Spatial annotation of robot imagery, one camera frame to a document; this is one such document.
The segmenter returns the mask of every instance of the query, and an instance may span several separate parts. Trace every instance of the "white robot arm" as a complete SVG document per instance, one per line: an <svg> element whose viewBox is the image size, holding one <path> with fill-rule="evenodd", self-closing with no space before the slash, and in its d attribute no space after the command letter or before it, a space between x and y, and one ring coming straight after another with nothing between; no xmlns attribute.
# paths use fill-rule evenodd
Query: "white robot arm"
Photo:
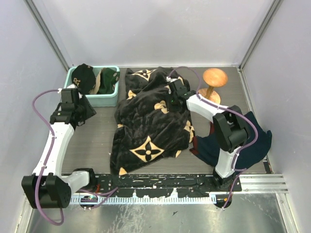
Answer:
<svg viewBox="0 0 311 233"><path fill-rule="evenodd" d="M44 167L38 191L41 208L66 208L71 195L79 189L93 190L97 184L95 173L91 168L76 169L71 175L62 178L62 165L68 143L77 126L95 114L87 98L82 96L78 89L69 86L61 90L61 102L50 117L50 124L54 135L49 133L47 143L39 163L31 176L24 176L22 187L33 208L35 202L35 185L39 174ZM48 151L51 150L49 159L44 165Z"/></svg>
<svg viewBox="0 0 311 233"><path fill-rule="evenodd" d="M178 111L182 106L187 106L191 112L196 112L215 126L217 142L220 145L218 163L213 171L214 184L218 189L226 189L235 177L236 152L246 144L250 135L247 123L236 115L225 111L229 107L217 105L205 99L195 91L188 91L180 79L167 78L170 93L167 97L167 106L170 111ZM238 106L230 107L231 110L242 114Z"/></svg>

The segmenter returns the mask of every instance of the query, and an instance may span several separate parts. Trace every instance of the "dark blue cloth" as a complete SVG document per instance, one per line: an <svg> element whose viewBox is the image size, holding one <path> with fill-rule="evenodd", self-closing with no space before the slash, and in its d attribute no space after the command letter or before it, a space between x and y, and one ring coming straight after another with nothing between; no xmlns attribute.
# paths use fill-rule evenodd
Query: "dark blue cloth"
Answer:
<svg viewBox="0 0 311 233"><path fill-rule="evenodd" d="M258 140L251 145L243 149L238 157L236 168L244 169L250 168L252 165L260 162L268 153L271 147L272 133L269 130L267 133L262 130L258 124L254 114L249 112L245 115L258 130ZM250 128L251 135L247 140L250 143L255 138L255 132ZM213 133L207 137L196 137L197 146L194 148L198 153L194 153L196 157L204 161L205 163L216 166L219 158L220 147L216 140L216 135Z"/></svg>

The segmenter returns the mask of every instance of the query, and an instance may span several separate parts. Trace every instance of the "black blanket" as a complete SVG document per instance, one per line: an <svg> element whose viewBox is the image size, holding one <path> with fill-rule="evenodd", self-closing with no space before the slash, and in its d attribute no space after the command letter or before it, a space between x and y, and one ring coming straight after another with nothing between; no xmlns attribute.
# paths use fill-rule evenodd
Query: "black blanket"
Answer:
<svg viewBox="0 0 311 233"><path fill-rule="evenodd" d="M194 129L190 112L184 107L168 111L166 77L171 68L126 71L126 99L115 112L118 128L110 156L111 173L124 175L164 157L177 157L192 141ZM177 72L188 90L189 82Z"/></svg>

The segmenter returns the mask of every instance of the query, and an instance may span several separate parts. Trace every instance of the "wooden mushroom stand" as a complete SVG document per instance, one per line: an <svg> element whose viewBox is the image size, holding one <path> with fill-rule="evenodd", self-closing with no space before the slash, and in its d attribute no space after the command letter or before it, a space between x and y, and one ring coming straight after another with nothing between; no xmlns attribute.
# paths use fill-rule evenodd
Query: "wooden mushroom stand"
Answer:
<svg viewBox="0 0 311 233"><path fill-rule="evenodd" d="M208 84L208 88L200 89L199 93L206 99L220 104L220 96L214 88L224 86L228 82L227 74L221 69L210 68L204 72L203 80Z"/></svg>

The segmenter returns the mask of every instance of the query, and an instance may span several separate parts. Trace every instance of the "black metal plate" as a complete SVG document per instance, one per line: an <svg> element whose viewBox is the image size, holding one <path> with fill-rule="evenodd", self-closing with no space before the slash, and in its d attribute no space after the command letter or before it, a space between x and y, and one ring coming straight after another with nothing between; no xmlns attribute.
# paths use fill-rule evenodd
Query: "black metal plate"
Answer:
<svg viewBox="0 0 311 233"><path fill-rule="evenodd" d="M210 174L127 174L121 177L96 174L96 177L102 193L118 187L112 197L116 195L122 198L132 197L134 190L137 197L141 198L145 195L150 198L169 197L174 188L179 198L208 197L209 192L226 191L214 187ZM242 190L239 179L233 190L235 192Z"/></svg>

